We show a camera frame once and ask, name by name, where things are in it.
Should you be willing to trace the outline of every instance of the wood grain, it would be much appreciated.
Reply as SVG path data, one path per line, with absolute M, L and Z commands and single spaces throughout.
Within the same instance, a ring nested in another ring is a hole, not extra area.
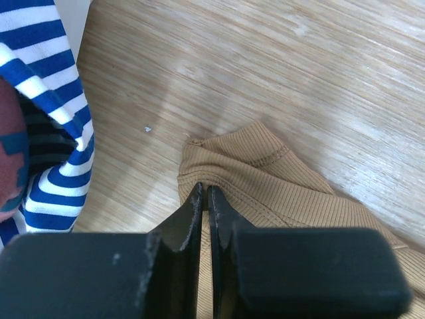
M 425 244 L 424 41 L 421 0 L 95 0 L 78 67 L 97 151 L 77 229 L 150 230 L 179 206 L 189 137 L 262 120 Z

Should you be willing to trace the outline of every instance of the blue and white striped fabric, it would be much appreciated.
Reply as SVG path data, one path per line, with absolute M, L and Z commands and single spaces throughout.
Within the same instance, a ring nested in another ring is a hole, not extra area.
M 21 94 L 30 180 L 19 212 L 0 223 L 0 249 L 26 232 L 69 232 L 94 155 L 92 119 L 53 0 L 0 1 L 0 76 Z

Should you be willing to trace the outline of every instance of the wooden surface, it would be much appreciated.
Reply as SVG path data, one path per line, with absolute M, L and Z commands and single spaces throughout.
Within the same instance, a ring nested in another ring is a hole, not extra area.
M 95 0 L 78 67 L 97 151 L 77 230 L 150 230 L 179 206 L 189 137 L 262 120 L 424 244 L 424 41 L 421 0 Z

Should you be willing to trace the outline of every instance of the tan ribbed fabric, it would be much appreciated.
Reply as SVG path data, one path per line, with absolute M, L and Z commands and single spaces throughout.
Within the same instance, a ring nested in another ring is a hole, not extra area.
M 178 182 L 183 202 L 196 182 L 217 185 L 230 204 L 258 227 L 368 227 L 393 247 L 415 293 L 403 318 L 425 318 L 425 255 L 409 249 L 361 204 L 336 196 L 263 124 L 189 142 Z M 212 276 L 207 214 L 203 219 L 198 318 L 212 318 Z

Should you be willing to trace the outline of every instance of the striped shirt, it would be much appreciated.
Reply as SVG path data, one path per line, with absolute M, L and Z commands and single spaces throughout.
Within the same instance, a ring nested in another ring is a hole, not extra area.
M 69 232 L 86 200 L 92 119 L 53 0 L 0 2 L 0 76 L 19 93 L 29 135 L 29 181 L 0 223 L 0 249 L 19 233 Z

